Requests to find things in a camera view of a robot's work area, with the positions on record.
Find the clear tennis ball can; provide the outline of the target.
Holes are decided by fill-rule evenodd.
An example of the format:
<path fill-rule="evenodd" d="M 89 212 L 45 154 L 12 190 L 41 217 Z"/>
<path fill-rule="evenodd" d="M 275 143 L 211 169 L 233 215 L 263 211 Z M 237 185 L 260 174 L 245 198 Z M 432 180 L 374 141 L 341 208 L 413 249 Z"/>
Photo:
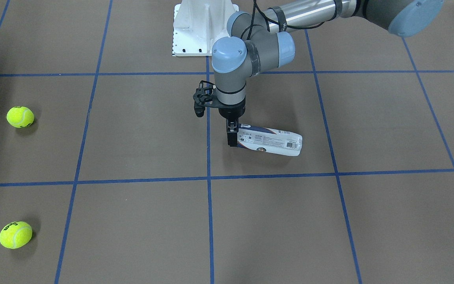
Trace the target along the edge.
<path fill-rule="evenodd" d="M 295 157 L 301 153 L 303 137 L 290 131 L 241 124 L 237 143 L 239 148 Z"/>

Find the tennis ball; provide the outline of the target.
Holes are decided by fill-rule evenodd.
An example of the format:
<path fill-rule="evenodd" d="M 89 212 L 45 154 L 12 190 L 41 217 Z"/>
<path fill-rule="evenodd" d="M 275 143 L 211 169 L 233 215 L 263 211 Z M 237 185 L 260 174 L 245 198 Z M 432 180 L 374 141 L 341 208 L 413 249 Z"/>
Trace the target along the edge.
<path fill-rule="evenodd" d="M 15 106 L 7 112 L 6 119 L 15 128 L 27 128 L 33 124 L 35 116 L 30 108 Z"/>
<path fill-rule="evenodd" d="M 33 230 L 30 224 L 16 221 L 7 224 L 0 231 L 0 244 L 9 249 L 18 249 L 32 239 Z"/>

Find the white pedestal column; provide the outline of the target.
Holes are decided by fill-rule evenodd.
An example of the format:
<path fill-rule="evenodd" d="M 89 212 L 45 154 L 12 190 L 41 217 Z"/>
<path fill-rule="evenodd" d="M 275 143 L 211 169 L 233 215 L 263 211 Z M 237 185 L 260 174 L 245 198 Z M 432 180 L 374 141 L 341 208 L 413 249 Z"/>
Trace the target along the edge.
<path fill-rule="evenodd" d="M 172 55 L 211 56 L 213 44 L 228 36 L 228 19 L 239 7 L 230 0 L 182 0 L 173 11 Z"/>

